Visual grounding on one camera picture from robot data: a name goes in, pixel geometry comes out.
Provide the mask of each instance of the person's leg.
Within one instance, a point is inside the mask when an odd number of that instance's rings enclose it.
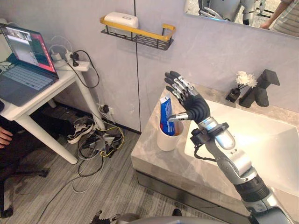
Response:
[[[31,118],[49,133],[57,133],[66,137],[75,132],[74,126],[68,120],[53,118],[40,112],[33,113]]]
[[[13,164],[44,144],[29,132],[15,133],[9,145],[0,149],[0,167]]]
[[[17,122],[15,121],[10,121],[5,119],[4,117],[0,116],[0,126],[2,128],[4,128],[5,130],[10,131],[12,134],[17,133],[21,130],[23,130],[24,128],[19,125]]]

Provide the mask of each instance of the wall shelf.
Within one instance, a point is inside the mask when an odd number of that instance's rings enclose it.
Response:
[[[167,50],[170,45],[173,43],[173,34],[176,31],[176,28],[172,25],[163,24],[162,25],[162,35],[151,33],[145,30],[136,29],[132,27],[128,27],[125,25],[121,25],[118,23],[110,22],[105,20],[105,16],[100,18],[100,22],[106,26],[101,33],[112,35],[119,37],[121,39],[125,39],[128,41],[136,42],[142,45],[146,45],[152,48],[160,49],[160,50]],[[118,34],[115,32],[109,31],[109,27],[122,29],[131,33],[131,36],[126,36],[122,34]]]

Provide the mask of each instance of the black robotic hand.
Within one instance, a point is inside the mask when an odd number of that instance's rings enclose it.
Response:
[[[210,117],[208,104],[183,76],[175,71],[170,71],[170,73],[166,72],[165,76],[165,82],[171,86],[166,86],[166,89],[170,91],[186,109],[185,113],[172,115],[169,121],[194,120],[198,124]]]

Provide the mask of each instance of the white container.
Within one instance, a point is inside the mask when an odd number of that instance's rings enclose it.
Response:
[[[132,28],[138,28],[138,18],[136,16],[129,15],[129,14],[117,13],[117,12],[109,13],[108,15],[105,16],[105,21],[114,22]],[[108,31],[120,35],[125,35],[127,37],[131,37],[131,32],[122,29],[117,29],[108,26]]]
[[[168,152],[172,151],[177,146],[178,139],[181,137],[184,130],[184,125],[181,121],[177,121],[175,122],[175,128],[178,130],[179,134],[176,136],[170,136],[165,134],[161,130],[160,126],[158,127],[157,145],[161,150]]]

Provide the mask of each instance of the cup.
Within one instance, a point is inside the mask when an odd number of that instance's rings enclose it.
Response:
[[[161,130],[160,125],[158,127],[157,145],[163,151],[169,152],[173,150],[177,145],[178,139],[181,137],[183,133],[184,125],[181,121],[175,121],[174,126],[175,126],[176,133],[178,133],[175,136],[170,136],[165,134]]]

